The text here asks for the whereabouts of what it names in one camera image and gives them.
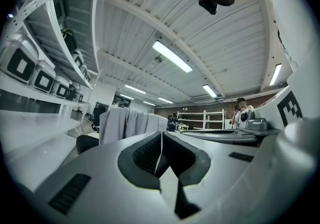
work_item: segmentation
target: white wall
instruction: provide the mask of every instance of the white wall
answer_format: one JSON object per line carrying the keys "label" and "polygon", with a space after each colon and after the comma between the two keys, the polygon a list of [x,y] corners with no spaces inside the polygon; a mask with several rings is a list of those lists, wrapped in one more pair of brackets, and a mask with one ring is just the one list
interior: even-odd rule
{"label": "white wall", "polygon": [[151,106],[148,106],[146,104],[137,102],[135,100],[131,100],[130,108],[134,109],[134,110],[136,110],[138,112],[142,112],[142,113],[146,113],[146,114],[154,112],[154,107],[151,107]]}
{"label": "white wall", "polygon": [[90,99],[88,101],[88,97],[90,94],[90,89],[84,86],[81,86],[81,90],[83,92],[83,101],[88,102],[89,106],[87,109],[88,114],[93,113],[93,109],[96,106],[97,102],[108,104],[109,107],[113,102],[113,98],[115,96],[117,87],[112,84],[102,83],[98,81],[96,86],[94,87]]}

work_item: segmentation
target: fluorescent ceiling light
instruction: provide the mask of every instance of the fluorescent ceiling light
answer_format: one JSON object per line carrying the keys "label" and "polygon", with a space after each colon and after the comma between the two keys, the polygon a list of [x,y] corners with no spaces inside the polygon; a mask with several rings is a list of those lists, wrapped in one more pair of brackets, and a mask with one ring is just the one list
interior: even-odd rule
{"label": "fluorescent ceiling light", "polygon": [[173,53],[169,48],[167,48],[161,42],[156,41],[152,47],[155,50],[157,50],[160,54],[168,58],[170,61],[175,63],[177,66],[179,66],[186,73],[192,71],[192,68],[185,61],[183,61],[180,57],[178,57],[175,53]]}
{"label": "fluorescent ceiling light", "polygon": [[152,104],[152,103],[148,103],[148,102],[146,102],[146,101],[144,101],[144,103],[147,104],[147,105],[156,106],[156,105],[154,105],[154,104]]}
{"label": "fluorescent ceiling light", "polygon": [[125,96],[125,95],[123,95],[123,94],[120,94],[120,96],[123,96],[124,98],[128,98],[128,99],[134,100],[134,98],[131,98],[131,97]]}
{"label": "fluorescent ceiling light", "polygon": [[276,82],[278,75],[280,73],[281,67],[282,67],[282,64],[278,64],[275,66],[275,71],[274,71],[274,74],[273,74],[273,77],[272,77],[272,80],[271,80],[269,86],[272,86]]}
{"label": "fluorescent ceiling light", "polygon": [[132,89],[132,90],[135,90],[135,91],[138,91],[138,92],[140,92],[140,93],[143,93],[143,94],[145,94],[145,92],[144,92],[144,91],[142,91],[142,90],[139,90],[139,89],[136,89],[136,88],[134,88],[134,87],[131,87],[131,86],[129,86],[129,85],[125,85],[125,87],[126,87],[126,88],[128,88],[128,89]]}
{"label": "fluorescent ceiling light", "polygon": [[167,103],[169,103],[169,104],[173,104],[173,102],[171,102],[171,101],[169,101],[169,100],[167,100],[167,99],[164,99],[164,98],[159,98],[160,100],[162,100],[162,101],[165,101],[165,102],[167,102]]}
{"label": "fluorescent ceiling light", "polygon": [[209,87],[209,85],[204,85],[203,88],[210,94],[210,96],[216,98],[216,93]]}

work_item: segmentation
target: wall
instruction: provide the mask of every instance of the wall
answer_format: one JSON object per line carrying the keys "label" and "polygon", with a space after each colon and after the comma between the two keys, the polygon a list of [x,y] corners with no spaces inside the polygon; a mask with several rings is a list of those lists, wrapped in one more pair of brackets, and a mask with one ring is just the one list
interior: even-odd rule
{"label": "wall", "polygon": [[150,107],[146,104],[137,102],[135,100],[131,101],[130,108],[134,109],[136,111],[142,112],[142,113],[153,113],[154,112],[154,107]]}
{"label": "wall", "polygon": [[[258,98],[252,98],[247,100],[247,105],[252,105],[254,108],[258,107],[271,97],[273,97],[275,94],[258,97]],[[222,109],[226,111],[226,119],[232,119],[234,107],[237,103],[236,102],[230,102],[230,103],[221,103],[221,104],[215,104],[215,105],[205,105],[205,106],[188,106],[188,112],[189,113],[201,113],[204,110],[207,112],[220,112]],[[173,113],[182,112],[182,107],[175,107],[175,108],[156,108],[155,114],[160,115],[162,117],[168,118],[168,115],[172,115]],[[203,116],[191,116],[187,115],[187,118],[190,120],[203,120]],[[222,120],[222,116],[210,116],[210,120]],[[193,127],[202,128],[202,123],[192,122]],[[220,123],[210,123],[210,129],[221,129],[222,125]]]}
{"label": "wall", "polygon": [[83,92],[83,101],[88,102],[90,105],[88,106],[87,113],[92,114],[93,109],[96,106],[97,102],[108,104],[109,106],[113,102],[113,98],[115,96],[117,87],[112,84],[102,83],[98,81],[96,86],[94,87],[92,94],[90,96],[90,100],[88,102],[88,97],[90,94],[90,89],[84,86],[81,86],[81,91]]}

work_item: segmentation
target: brick wall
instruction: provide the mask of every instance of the brick wall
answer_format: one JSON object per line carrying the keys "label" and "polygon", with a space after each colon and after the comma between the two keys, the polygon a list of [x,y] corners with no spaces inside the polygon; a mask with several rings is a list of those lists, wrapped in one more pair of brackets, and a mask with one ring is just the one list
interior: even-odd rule
{"label": "brick wall", "polygon": [[[252,98],[247,100],[247,105],[252,105],[254,108],[258,107],[271,97],[273,97],[275,94],[258,97],[258,98]],[[230,102],[230,103],[221,103],[216,105],[205,105],[205,106],[188,106],[188,112],[189,113],[201,113],[204,110],[207,112],[220,112],[222,109],[224,109],[226,113],[227,119],[232,119],[234,107],[237,103],[236,102]],[[173,113],[182,112],[182,107],[175,107],[175,108],[156,108],[154,114],[163,116],[165,118],[168,118],[169,115],[172,115]],[[203,116],[192,116],[187,115],[186,116],[190,120],[203,120]],[[210,116],[210,120],[221,120],[222,116]],[[193,125],[193,127],[202,128],[202,123],[200,122],[186,122],[188,125]],[[210,123],[210,129],[221,129],[220,123]]]}

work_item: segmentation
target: cable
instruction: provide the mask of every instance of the cable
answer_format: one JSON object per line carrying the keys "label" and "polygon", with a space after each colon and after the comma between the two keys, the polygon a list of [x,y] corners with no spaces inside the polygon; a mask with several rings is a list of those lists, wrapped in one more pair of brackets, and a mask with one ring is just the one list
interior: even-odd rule
{"label": "cable", "polygon": [[90,123],[96,128],[96,130],[97,130],[98,133],[99,133],[99,129],[94,125],[93,122],[89,121],[88,119],[82,119],[82,120],[80,121],[80,127],[81,127],[81,130],[82,130],[87,136],[88,136],[88,134],[85,132],[84,128],[82,127],[82,121],[84,121],[84,120],[90,122]]}

